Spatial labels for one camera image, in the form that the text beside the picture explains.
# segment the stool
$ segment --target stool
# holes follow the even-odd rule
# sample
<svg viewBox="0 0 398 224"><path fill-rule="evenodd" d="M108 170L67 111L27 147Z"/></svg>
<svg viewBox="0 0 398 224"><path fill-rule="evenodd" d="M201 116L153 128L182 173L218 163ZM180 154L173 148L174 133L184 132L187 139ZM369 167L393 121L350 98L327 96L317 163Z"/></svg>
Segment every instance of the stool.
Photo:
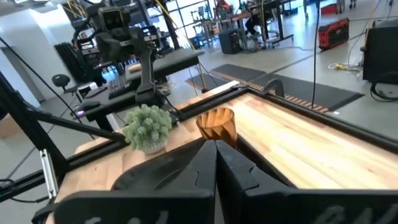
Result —
<svg viewBox="0 0 398 224"><path fill-rule="evenodd" d="M77 99L79 100L79 102L81 103L83 100L82 98L79 96L79 94L77 93L77 86L71 87L66 89L67 85L70 82L70 78L67 75L63 75L63 74L58 74L58 75L54 75L52 77L52 83L57 86L57 87L61 87L63 89L63 93L71 93L72 96L74 94L76 94Z"/></svg>

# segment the concrete floor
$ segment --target concrete floor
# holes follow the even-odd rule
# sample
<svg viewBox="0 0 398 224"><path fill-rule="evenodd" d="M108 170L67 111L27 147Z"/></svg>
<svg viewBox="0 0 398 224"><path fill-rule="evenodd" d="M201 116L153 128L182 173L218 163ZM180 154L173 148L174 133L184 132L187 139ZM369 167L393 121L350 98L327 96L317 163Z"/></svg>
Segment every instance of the concrete floor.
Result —
<svg viewBox="0 0 398 224"><path fill-rule="evenodd" d="M322 16L320 24L327 24L335 21L336 18L344 17L349 17L350 19L366 19L371 13L370 9L371 0L363 0L357 4L355 10L350 11L347 6L346 12L343 15ZM382 0L375 12L375 17L387 16L388 12L389 8L386 7L386 0ZM316 23L316 10L314 5L308 8L308 13L310 14L310 18L307 21L304 18L302 8L299 9L298 15L284 19L285 34L294 34L295 37L293 42L291 40L286 40L280 44L280 47L297 46L303 49L313 48ZM393 6L391 16L396 15L398 15L398 8ZM365 23L366 21L351 22L350 36L353 37L362 33ZM394 130L398 127L398 120L391 117L390 114L398 110L398 104L376 102L369 95L370 85L362 81L361 77L358 78L355 74L350 72L337 72L328 69L328 66L332 63L346 63L349 56L351 58L351 63L358 63L361 58L359 48L364 43L364 37L361 36L359 40L357 40L358 39L352 39L346 44L322 52L316 56L317 83L358 91L366 95L340 108L338 111L330 113L330 116L336 116L344 121L397 139L398 132ZM354 44L355 46L352 54L349 55L349 50ZM313 81L312 51L275 49L255 54L223 55L217 45L215 48L205 49L205 51L206 54L202 55L200 60L207 70L211 70L224 63L235 63L243 67L263 70L268 73L275 72L279 75ZM194 68L191 69L191 72L193 75L198 73ZM170 81L175 83L172 94L169 96L173 104L182 103L195 96L193 88L185 83L185 80L189 77L188 70L180 71L170 76ZM395 93L395 95L398 95L398 88L396 86L381 85L379 88L383 89L384 92L392 92L392 94ZM63 97L70 103L74 100L74 97L70 95L65 95ZM51 99L43 103L42 109L56 116L60 116L65 111L66 107L62 105L60 100ZM124 118L125 114L126 112L124 111L118 115ZM65 113L62 117L70 119L68 113ZM77 146L90 140L87 134L80 134L76 131L60 127L52 127L52 125L49 124L42 124L42 126L46 131L50 130L50 137L65 157L71 156ZM32 148L32 143L24 134L0 141L0 177L7 177L23 159L25 159L24 163L12 175L12 179L18 179L41 169L39 154L37 151L33 151ZM45 187L42 185L19 195L17 198L32 200L44 195ZM1 223L30 223L33 214L44 205L45 202L40 204L22 204L10 200L0 203Z"/></svg>

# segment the green plant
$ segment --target green plant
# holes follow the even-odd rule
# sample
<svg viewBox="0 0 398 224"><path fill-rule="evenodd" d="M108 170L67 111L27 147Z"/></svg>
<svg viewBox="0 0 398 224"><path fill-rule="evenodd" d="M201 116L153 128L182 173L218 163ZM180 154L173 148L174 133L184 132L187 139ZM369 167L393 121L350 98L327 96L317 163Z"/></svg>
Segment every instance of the green plant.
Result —
<svg viewBox="0 0 398 224"><path fill-rule="evenodd" d="M172 128L169 112L157 106L142 105L126 116L128 127L123 129L126 141L133 149L145 151L156 144L166 142Z"/></svg>

